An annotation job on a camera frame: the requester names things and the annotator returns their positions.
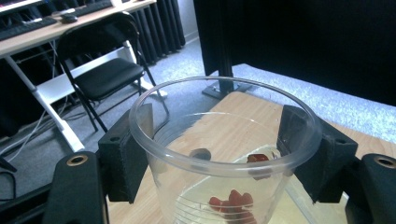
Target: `wall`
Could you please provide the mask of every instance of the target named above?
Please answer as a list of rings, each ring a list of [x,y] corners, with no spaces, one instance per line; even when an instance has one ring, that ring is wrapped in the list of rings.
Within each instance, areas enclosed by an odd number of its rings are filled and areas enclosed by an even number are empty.
[[[181,25],[186,42],[198,38],[198,27],[195,19],[194,3],[192,0],[177,0],[180,9]]]

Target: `transparent container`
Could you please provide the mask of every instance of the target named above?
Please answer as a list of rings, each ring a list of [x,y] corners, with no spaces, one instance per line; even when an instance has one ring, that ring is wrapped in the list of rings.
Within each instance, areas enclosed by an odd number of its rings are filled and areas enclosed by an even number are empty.
[[[321,125],[291,94],[233,77],[190,77],[143,93],[130,128],[147,151],[166,223],[267,223]]]

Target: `black keyboard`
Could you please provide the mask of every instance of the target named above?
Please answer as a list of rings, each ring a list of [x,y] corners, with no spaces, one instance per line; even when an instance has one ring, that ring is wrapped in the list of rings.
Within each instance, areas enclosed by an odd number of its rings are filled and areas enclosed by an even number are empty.
[[[68,14],[72,14],[75,15],[77,17],[80,16],[84,16],[90,13],[93,13],[95,11],[99,11],[108,7],[112,7],[111,2],[110,1],[100,1],[100,2],[95,2],[92,4],[88,4],[85,7],[78,7],[76,8],[76,11],[68,13]]]
[[[57,21],[51,17],[43,18],[41,21],[26,22],[25,24],[19,24],[0,30],[0,41],[9,39],[17,35],[23,35],[25,33],[37,30],[49,25],[56,23]]]

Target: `cable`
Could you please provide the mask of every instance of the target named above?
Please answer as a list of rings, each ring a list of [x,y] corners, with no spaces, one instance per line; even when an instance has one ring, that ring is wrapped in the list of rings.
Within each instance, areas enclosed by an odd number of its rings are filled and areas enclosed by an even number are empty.
[[[63,107],[61,108],[61,110],[58,112],[58,114],[62,114],[66,107],[67,107],[67,96],[65,97],[66,101],[64,102]],[[54,127],[55,123],[52,119],[47,120],[45,123],[42,123],[41,126],[39,127],[39,129],[36,129],[36,131],[29,137],[28,141],[35,139],[37,136],[39,136],[40,134],[42,134],[43,132],[49,130],[50,128]],[[23,144],[23,142],[27,139],[27,137],[29,136],[29,134],[25,135],[23,138],[16,140],[15,142],[13,142],[12,144],[10,144],[9,146],[7,146],[6,148],[4,148],[1,152],[0,152],[0,156],[6,157],[10,154],[12,154],[15,150],[16,147],[20,146],[21,144]]]
[[[46,114],[46,111],[44,111],[43,114],[41,114],[41,117],[40,117],[40,119],[39,119],[37,125],[35,126],[35,128],[29,133],[29,135],[27,135],[27,136],[25,137],[26,139],[24,140],[24,142],[23,142],[22,146],[20,147],[20,149],[18,150],[18,152],[17,152],[11,159],[9,159],[8,162],[13,161],[13,160],[21,153],[22,149],[23,149],[24,146],[27,144],[27,142],[29,141],[30,137],[37,131],[38,126],[39,126],[39,124],[41,123],[42,119],[44,118],[44,115],[45,115],[45,114]],[[6,149],[3,149],[3,150],[0,152],[0,155],[2,155],[3,152],[4,152],[5,150],[6,150]]]

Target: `white desk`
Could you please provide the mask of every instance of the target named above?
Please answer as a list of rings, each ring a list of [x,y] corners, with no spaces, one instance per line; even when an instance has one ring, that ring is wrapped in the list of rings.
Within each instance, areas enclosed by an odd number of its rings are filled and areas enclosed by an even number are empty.
[[[63,74],[57,76],[56,78],[50,79],[40,85],[34,85],[23,73],[23,71],[18,67],[17,63],[12,59],[12,55],[26,49],[48,43],[51,40],[58,38],[66,30],[72,27],[80,26],[90,21],[96,21],[115,12],[138,10],[143,7],[147,7],[148,5],[155,2],[156,0],[131,0],[122,4],[119,7],[109,7],[85,16],[81,16],[78,18],[78,21],[74,23],[61,24],[60,22],[57,22],[53,25],[34,30],[27,34],[18,35],[10,39],[0,41],[0,58],[6,59],[12,69],[17,73],[23,83],[28,87],[29,91],[44,107],[47,113],[49,113],[49,115],[55,121],[58,129],[62,132],[64,138],[66,139],[69,146],[73,149],[73,151],[79,151],[80,149],[83,149],[84,146],[79,141],[78,137],[67,124],[67,122],[61,119],[57,112],[51,106],[52,103],[74,92],[69,80],[67,79],[67,76]]]

